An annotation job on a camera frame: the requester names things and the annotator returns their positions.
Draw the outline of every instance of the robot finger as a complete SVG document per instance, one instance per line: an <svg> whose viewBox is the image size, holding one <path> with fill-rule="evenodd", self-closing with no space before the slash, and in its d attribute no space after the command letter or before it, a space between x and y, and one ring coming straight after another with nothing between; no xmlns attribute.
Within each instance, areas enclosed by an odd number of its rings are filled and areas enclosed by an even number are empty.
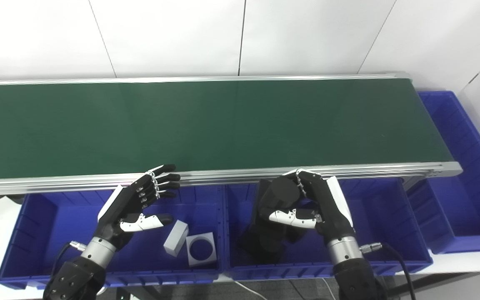
<svg viewBox="0 0 480 300"><path fill-rule="evenodd" d="M181 179L181 175L175 173L162 174L155 177L155 179L157 179L158 184L165 182L178 182Z"/></svg>
<svg viewBox="0 0 480 300"><path fill-rule="evenodd" d="M158 186L159 191L160 190L178 190L180 187L179 182L164 182L159 184Z"/></svg>
<svg viewBox="0 0 480 300"><path fill-rule="evenodd" d="M154 174L155 176L159 176L162 173L170 173L175 171L175 165L174 164L169 164L169 165L159 165L158 167L155 167L147 172L146 174Z"/></svg>
<svg viewBox="0 0 480 300"><path fill-rule="evenodd" d="M175 197L177 197L177 194L175 194L175 192L172 192L171 190L159 190L158 194L160 195L161 198L175 198Z"/></svg>

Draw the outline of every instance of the robotic hand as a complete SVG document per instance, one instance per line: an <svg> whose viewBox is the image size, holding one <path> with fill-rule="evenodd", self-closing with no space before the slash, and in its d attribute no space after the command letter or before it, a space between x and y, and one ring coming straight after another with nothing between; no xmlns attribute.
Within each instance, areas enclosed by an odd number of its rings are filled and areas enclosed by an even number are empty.
<svg viewBox="0 0 480 300"><path fill-rule="evenodd" d="M144 173L130 186L118 186L97 216L90 243L79 257L64 262L51 276L46 300L93 300L105 284L105 269L137 231L159 228L173 222L169 213L145 215L143 209L159 198L174 198L180 176L169 173L175 165L162 165Z"/></svg>
<svg viewBox="0 0 480 300"><path fill-rule="evenodd" d="M323 236L341 299L385 298L358 246L351 214L336 177L325 180L319 174L299 169L274 179L258 197L258 218L298 228L316 228ZM294 208L303 198L314 201L318 209Z"/></svg>

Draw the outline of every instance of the white block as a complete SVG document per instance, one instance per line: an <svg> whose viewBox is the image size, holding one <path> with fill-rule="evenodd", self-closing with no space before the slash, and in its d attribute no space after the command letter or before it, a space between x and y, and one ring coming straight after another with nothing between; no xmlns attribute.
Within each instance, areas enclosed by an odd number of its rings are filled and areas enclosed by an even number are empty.
<svg viewBox="0 0 480 300"><path fill-rule="evenodd" d="M212 253L210 256L204 260L196 260L192 254L190 253L190 247L192 246L192 243L198 240L205 240L210 243L212 246ZM192 235L191 237L186 237L186 249L188 252L188 264L190 267L195 267L195 266L200 266L200 265L206 265L210 264L212 262L215 262L217 260L216 258L216 246L214 244L214 235L212 232L208 233L203 233L203 234L198 234L198 235Z"/></svg>
<svg viewBox="0 0 480 300"><path fill-rule="evenodd" d="M177 257L177 255L179 255L179 251L181 251L181 247L183 247L183 243L185 243L187 235L188 224L177 220L170 232L170 235L168 235L168 238L164 242L164 249L166 250L166 253Z"/></svg>

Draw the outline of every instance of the blue plastic bin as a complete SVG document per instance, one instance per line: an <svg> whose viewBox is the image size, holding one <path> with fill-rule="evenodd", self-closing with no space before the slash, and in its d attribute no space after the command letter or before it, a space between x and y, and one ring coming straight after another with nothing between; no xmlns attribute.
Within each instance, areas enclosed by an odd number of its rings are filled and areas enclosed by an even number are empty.
<svg viewBox="0 0 480 300"><path fill-rule="evenodd" d="M386 242L400 252L408 269L416 272L432 264L418 224L402 184L396 178L340 180L352 214L358 242L363 245ZM329 277L332 265L323 238L315 231L295 244L285 242L286 250L279 264L257 265L237 246L247 229L257 185L230 185L226 188L229 234L225 256L227 273L235 280ZM393 275L400 264L384 251L367 255L377 275Z"/></svg>
<svg viewBox="0 0 480 300"><path fill-rule="evenodd" d="M108 266L106 285L211 283L217 279L225 267L223 192L223 186L183 187L177 198L159 199L145 209L145 213L173 213L176 219L188 224L190 235L212 232L216 264L189 268L186 245L178 257L166 254L163 244L171 224L135 233ZM27 285L44 288L63 244L72 240L90 241L99 209L111 193L99 190L28 195L2 261L0 283L14 289ZM77 250L68 249L61 262L78 255Z"/></svg>
<svg viewBox="0 0 480 300"><path fill-rule="evenodd" d="M480 251L480 135L451 91L420 92L438 131L463 173L431 178L409 191L433 253Z"/></svg>

